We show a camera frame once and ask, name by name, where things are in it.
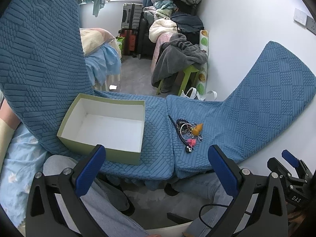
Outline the white wall switch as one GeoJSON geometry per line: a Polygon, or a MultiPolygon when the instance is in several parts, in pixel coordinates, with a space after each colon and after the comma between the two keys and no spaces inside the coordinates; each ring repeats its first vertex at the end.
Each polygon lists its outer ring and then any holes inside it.
{"type": "Polygon", "coordinates": [[[308,19],[308,15],[305,12],[297,8],[295,9],[293,20],[296,23],[302,25],[303,27],[306,27],[307,19],[308,19]]]}

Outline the green shopping bag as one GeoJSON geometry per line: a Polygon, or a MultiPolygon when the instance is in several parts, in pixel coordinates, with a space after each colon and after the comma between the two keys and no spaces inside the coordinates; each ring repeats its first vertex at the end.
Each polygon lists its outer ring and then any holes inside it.
{"type": "Polygon", "coordinates": [[[123,55],[123,54],[124,54],[125,37],[123,37],[123,36],[117,36],[117,37],[116,37],[116,41],[117,41],[118,46],[119,46],[119,48],[120,48],[121,55],[123,55]]]}

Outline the green plastic stool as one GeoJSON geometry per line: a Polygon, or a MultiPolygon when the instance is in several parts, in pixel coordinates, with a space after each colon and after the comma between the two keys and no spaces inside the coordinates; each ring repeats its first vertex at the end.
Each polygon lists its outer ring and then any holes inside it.
{"type": "MultiPolygon", "coordinates": [[[[189,81],[191,74],[192,73],[196,74],[195,79],[193,80],[193,81],[195,81],[196,78],[198,77],[198,72],[199,72],[199,70],[196,67],[194,67],[193,65],[190,65],[189,67],[187,67],[186,69],[183,70],[184,77],[183,77],[183,80],[181,82],[181,85],[180,85],[180,88],[178,91],[178,96],[181,95],[182,91],[185,91],[185,88],[187,86],[187,83],[189,81]]],[[[156,95],[161,94],[161,88],[162,88],[163,83],[164,83],[164,79],[162,79],[160,81],[159,86],[158,86],[157,91],[156,91],[156,95]]]]}

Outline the grey blanket on stool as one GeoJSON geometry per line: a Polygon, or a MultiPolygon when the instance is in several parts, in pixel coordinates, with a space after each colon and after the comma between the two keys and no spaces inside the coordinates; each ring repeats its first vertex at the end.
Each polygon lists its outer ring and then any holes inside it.
{"type": "Polygon", "coordinates": [[[208,58],[197,44],[192,44],[181,33],[173,34],[168,42],[160,46],[160,52],[151,75],[151,85],[158,87],[162,79],[183,71],[190,65],[198,70],[208,58]]]}

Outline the beige pink quilt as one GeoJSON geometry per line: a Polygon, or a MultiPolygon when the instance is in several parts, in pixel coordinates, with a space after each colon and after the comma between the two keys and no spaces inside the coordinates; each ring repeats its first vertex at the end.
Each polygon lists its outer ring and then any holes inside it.
{"type": "Polygon", "coordinates": [[[101,45],[115,39],[109,31],[103,28],[80,28],[79,30],[84,56],[88,56],[101,45]]]}

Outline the pink hat hair clip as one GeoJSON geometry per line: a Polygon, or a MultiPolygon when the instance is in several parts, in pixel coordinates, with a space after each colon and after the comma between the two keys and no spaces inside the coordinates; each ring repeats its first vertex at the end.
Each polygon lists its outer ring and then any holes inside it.
{"type": "Polygon", "coordinates": [[[187,144],[193,148],[196,144],[197,144],[197,140],[196,139],[187,139],[187,144]]]}

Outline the grey hard suitcase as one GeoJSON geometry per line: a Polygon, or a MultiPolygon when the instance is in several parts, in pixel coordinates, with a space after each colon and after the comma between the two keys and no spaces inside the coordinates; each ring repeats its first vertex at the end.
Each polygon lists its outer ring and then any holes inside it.
{"type": "Polygon", "coordinates": [[[142,9],[142,4],[125,3],[123,5],[121,29],[138,30],[142,9]]]}

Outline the dark navy folded clothes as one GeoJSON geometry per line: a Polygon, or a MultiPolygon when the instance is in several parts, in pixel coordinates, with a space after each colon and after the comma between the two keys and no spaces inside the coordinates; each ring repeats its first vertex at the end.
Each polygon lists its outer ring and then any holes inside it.
{"type": "Polygon", "coordinates": [[[183,12],[174,12],[170,19],[176,23],[181,33],[199,33],[204,30],[204,25],[198,16],[183,12]]]}

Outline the grey wall socket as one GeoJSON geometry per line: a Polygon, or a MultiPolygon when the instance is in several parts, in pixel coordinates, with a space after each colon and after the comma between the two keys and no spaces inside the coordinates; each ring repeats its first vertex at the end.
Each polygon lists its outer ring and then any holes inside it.
{"type": "Polygon", "coordinates": [[[316,35],[316,22],[310,16],[307,16],[306,29],[316,35]]]}

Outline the fruit pattern rolled mat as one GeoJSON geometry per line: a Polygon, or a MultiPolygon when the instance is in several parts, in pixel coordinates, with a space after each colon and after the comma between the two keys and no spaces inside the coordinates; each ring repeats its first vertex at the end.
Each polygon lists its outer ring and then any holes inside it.
{"type": "MultiPolygon", "coordinates": [[[[209,33],[207,30],[201,30],[199,36],[199,48],[204,52],[208,58],[208,49],[209,49],[209,33]]],[[[207,71],[208,65],[207,62],[202,65],[196,81],[196,89],[200,96],[205,95],[206,93],[206,81],[207,81],[207,71]]]]}

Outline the person's jeans legs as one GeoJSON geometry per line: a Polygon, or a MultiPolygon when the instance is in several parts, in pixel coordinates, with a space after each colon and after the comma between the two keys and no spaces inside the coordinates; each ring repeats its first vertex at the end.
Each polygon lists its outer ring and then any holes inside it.
{"type": "MultiPolygon", "coordinates": [[[[198,174],[180,179],[172,184],[178,192],[207,193],[214,203],[229,205],[232,197],[226,194],[215,173],[198,174]]],[[[123,192],[108,184],[95,180],[86,195],[80,198],[98,223],[109,236],[150,236],[145,229],[128,216],[122,214],[127,209],[127,197],[123,192]]],[[[195,219],[187,228],[186,233],[192,236],[206,236],[210,229],[205,225],[214,226],[224,213],[224,208],[213,207],[195,219]]]]}

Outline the green open cardboard box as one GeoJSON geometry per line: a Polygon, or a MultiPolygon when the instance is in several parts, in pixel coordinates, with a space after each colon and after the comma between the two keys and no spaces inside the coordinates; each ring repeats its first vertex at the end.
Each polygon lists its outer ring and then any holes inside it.
{"type": "Polygon", "coordinates": [[[115,100],[78,94],[57,137],[72,152],[89,155],[100,144],[110,162],[140,163],[145,127],[144,100],[115,100]]]}

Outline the right blue textured cushion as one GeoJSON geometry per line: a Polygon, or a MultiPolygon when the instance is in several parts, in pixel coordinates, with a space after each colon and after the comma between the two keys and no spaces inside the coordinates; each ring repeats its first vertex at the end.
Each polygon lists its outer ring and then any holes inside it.
{"type": "Polygon", "coordinates": [[[286,130],[315,96],[315,75],[292,52],[269,42],[238,87],[224,101],[199,101],[169,95],[173,120],[202,124],[202,141],[191,153],[173,133],[175,174],[183,179],[209,171],[207,153],[216,144],[242,162],[286,130]]]}

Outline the left blue textured cushion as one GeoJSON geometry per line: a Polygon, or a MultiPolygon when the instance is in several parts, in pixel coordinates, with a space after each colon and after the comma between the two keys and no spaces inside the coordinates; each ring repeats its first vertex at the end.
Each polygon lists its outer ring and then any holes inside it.
{"type": "Polygon", "coordinates": [[[145,129],[139,165],[105,162],[101,171],[120,178],[167,180],[174,172],[166,100],[92,88],[79,33],[77,0],[12,0],[1,16],[1,91],[8,104],[53,155],[81,159],[57,137],[80,93],[143,100],[145,129]]]}

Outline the light blue bed sheet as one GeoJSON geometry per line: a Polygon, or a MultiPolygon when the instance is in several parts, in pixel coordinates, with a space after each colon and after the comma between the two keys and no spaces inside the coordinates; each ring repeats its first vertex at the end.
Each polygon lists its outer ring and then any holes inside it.
{"type": "Polygon", "coordinates": [[[118,52],[108,43],[85,57],[85,64],[92,86],[105,84],[110,75],[119,75],[122,65],[118,52]]]}

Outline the cream padded jacket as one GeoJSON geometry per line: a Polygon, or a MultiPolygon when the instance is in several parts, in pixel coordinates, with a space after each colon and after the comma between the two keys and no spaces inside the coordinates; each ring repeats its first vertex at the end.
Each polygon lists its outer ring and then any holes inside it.
{"type": "Polygon", "coordinates": [[[169,18],[155,20],[149,29],[150,41],[156,43],[158,37],[163,33],[177,33],[177,24],[169,18]]]}

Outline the blue textured cushion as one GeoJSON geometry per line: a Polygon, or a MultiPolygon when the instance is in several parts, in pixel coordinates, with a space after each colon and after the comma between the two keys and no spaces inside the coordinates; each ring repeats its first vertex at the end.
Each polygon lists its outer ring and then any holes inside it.
{"type": "Polygon", "coordinates": [[[145,129],[139,165],[105,162],[101,171],[120,178],[167,180],[174,172],[166,100],[92,88],[79,33],[77,0],[12,0],[1,16],[1,91],[8,104],[53,155],[81,159],[57,137],[80,93],[143,100],[145,129]]]}
{"type": "Polygon", "coordinates": [[[191,153],[173,133],[175,174],[183,179],[209,171],[207,153],[216,144],[242,162],[286,130],[315,96],[315,75],[292,52],[269,42],[238,87],[224,101],[199,101],[169,95],[173,120],[202,124],[202,141],[191,153]]]}

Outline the orange gourd ornament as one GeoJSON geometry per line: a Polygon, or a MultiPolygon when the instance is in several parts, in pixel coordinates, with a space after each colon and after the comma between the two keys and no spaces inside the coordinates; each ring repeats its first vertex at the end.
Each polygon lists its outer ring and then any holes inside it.
{"type": "Polygon", "coordinates": [[[194,125],[194,126],[192,127],[191,133],[192,133],[194,136],[198,136],[198,135],[200,134],[200,132],[202,131],[202,128],[203,128],[203,123],[194,125]]]}

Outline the red suitcase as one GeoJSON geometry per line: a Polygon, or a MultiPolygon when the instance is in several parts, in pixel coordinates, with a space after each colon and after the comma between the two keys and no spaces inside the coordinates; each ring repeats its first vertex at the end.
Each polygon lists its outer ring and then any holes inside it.
{"type": "Polygon", "coordinates": [[[137,30],[121,29],[119,36],[124,38],[123,55],[134,56],[137,52],[137,30]]]}

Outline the white tote bag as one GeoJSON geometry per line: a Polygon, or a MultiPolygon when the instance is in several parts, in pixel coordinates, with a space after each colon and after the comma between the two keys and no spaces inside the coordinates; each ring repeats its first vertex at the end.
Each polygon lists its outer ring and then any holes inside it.
{"type": "Polygon", "coordinates": [[[217,99],[217,92],[210,90],[204,95],[200,95],[196,88],[191,87],[186,93],[182,91],[180,97],[199,101],[215,101],[217,99]]]}

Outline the black office chair base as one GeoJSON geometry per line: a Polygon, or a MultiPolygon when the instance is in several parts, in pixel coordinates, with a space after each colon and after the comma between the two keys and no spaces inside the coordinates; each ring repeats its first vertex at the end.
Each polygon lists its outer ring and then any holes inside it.
{"type": "Polygon", "coordinates": [[[127,197],[127,209],[123,214],[131,217],[144,228],[175,225],[169,217],[176,215],[186,220],[198,217],[199,209],[213,201],[207,193],[176,192],[172,184],[162,181],[155,189],[149,188],[140,180],[116,179],[99,173],[102,184],[118,189],[127,197]]]}

